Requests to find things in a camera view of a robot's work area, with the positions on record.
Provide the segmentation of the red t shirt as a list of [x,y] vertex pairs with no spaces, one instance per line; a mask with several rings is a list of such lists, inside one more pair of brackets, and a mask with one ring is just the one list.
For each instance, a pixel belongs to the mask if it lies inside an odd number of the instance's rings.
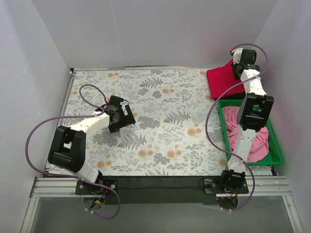
[[[233,69],[231,67],[232,60],[222,67],[217,67],[207,71],[207,81],[211,92],[211,98],[216,100],[228,88],[240,83],[235,80]],[[228,91],[224,96],[245,92],[244,86],[241,84]]]

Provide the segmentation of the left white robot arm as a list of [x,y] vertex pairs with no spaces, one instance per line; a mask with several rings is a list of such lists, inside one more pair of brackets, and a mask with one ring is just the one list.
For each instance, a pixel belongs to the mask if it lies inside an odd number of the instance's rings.
[[108,128],[110,133],[135,124],[135,118],[127,100],[111,96],[107,104],[86,118],[69,127],[59,126],[54,134],[48,162],[91,183],[99,183],[101,173],[86,161],[86,142],[97,132]]

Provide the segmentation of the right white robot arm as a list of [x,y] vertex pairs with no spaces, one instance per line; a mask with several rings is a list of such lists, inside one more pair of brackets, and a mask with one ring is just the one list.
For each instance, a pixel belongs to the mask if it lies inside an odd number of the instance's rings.
[[235,79],[239,79],[245,89],[245,97],[237,114],[238,135],[233,153],[226,169],[221,174],[220,185],[225,192],[238,192],[246,184],[245,171],[249,152],[258,132],[266,125],[274,98],[264,91],[260,78],[260,68],[255,64],[257,52],[236,48],[232,69]]

